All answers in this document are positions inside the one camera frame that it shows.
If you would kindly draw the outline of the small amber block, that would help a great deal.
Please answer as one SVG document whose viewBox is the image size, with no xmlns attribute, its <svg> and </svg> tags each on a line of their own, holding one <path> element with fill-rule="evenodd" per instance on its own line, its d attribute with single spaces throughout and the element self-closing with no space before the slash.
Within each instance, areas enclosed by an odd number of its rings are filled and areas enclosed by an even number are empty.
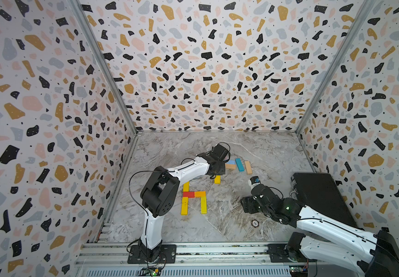
<svg viewBox="0 0 399 277">
<path fill-rule="evenodd" d="M 198 197 L 205 197 L 206 196 L 206 191 L 198 191 L 194 193 L 194 197 L 198 198 Z"/>
</svg>

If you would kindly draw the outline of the long yellow block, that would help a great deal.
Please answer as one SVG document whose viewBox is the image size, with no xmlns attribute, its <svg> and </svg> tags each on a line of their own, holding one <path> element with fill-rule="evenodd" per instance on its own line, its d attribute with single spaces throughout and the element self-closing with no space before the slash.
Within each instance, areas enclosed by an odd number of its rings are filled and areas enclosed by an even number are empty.
<svg viewBox="0 0 399 277">
<path fill-rule="evenodd" d="M 183 216 L 188 214 L 188 203 L 189 203 L 189 198 L 182 197 L 181 215 Z"/>
<path fill-rule="evenodd" d="M 183 192 L 189 192 L 190 191 L 190 182 L 187 182 L 183 184 Z"/>
</svg>

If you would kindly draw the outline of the lime yellow block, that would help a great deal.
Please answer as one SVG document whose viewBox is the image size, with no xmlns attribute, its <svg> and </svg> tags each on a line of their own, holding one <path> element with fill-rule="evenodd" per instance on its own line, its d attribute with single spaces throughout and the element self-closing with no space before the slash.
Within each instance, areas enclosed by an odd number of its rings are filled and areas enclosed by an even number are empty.
<svg viewBox="0 0 399 277">
<path fill-rule="evenodd" d="M 200 204 L 201 213 L 202 213 L 202 214 L 207 214 L 207 213 L 208 213 L 208 209 L 207 209 L 207 200 L 206 200 L 206 196 L 200 197 L 200 200 L 201 200 L 201 204 Z"/>
</svg>

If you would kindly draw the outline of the red block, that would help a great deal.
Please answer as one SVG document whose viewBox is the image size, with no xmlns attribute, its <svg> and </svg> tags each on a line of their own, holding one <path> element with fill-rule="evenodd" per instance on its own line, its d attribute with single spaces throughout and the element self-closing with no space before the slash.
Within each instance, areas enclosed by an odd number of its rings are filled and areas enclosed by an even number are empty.
<svg viewBox="0 0 399 277">
<path fill-rule="evenodd" d="M 183 192 L 183 197 L 195 198 L 195 192 Z"/>
</svg>

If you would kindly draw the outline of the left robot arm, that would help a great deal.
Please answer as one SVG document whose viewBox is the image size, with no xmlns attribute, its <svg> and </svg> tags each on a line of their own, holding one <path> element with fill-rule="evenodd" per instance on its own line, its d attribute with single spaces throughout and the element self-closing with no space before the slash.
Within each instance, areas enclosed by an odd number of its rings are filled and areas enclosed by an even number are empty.
<svg viewBox="0 0 399 277">
<path fill-rule="evenodd" d="M 164 216 L 174 206 L 179 186 L 203 175 L 211 178 L 224 175 L 230 157 L 230 146 L 219 143 L 177 167 L 154 169 L 140 193 L 145 220 L 138 245 L 149 260 L 156 259 L 160 253 Z"/>
</svg>

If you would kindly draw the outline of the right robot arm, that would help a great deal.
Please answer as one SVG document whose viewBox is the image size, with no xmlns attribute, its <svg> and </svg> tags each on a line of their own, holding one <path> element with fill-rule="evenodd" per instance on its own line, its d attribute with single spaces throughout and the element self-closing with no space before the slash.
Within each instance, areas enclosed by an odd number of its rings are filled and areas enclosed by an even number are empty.
<svg viewBox="0 0 399 277">
<path fill-rule="evenodd" d="M 282 199 L 258 177 L 248 183 L 251 195 L 241 199 L 245 213 L 298 228 L 286 245 L 290 260 L 322 260 L 360 277 L 399 277 L 399 248 L 390 233 L 351 227 L 293 198 Z"/>
</svg>

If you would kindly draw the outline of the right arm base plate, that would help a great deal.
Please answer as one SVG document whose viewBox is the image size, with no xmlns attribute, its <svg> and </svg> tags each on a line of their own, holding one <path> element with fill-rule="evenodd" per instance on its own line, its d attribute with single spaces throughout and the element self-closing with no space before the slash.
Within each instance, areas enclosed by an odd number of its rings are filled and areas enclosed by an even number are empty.
<svg viewBox="0 0 399 277">
<path fill-rule="evenodd" d="M 300 245 L 268 244 L 267 254 L 271 263 L 306 263 L 316 262 L 315 259 L 304 257 Z"/>
</svg>

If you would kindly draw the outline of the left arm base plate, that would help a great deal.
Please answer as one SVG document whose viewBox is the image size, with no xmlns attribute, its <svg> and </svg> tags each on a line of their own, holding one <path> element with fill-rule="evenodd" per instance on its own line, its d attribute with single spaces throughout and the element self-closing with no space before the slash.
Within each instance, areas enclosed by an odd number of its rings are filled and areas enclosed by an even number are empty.
<svg viewBox="0 0 399 277">
<path fill-rule="evenodd" d="M 175 244 L 161 244 L 154 250 L 149 250 L 145 245 L 133 245 L 129 252 L 128 264 L 161 263 L 174 264 L 176 259 Z"/>
</svg>

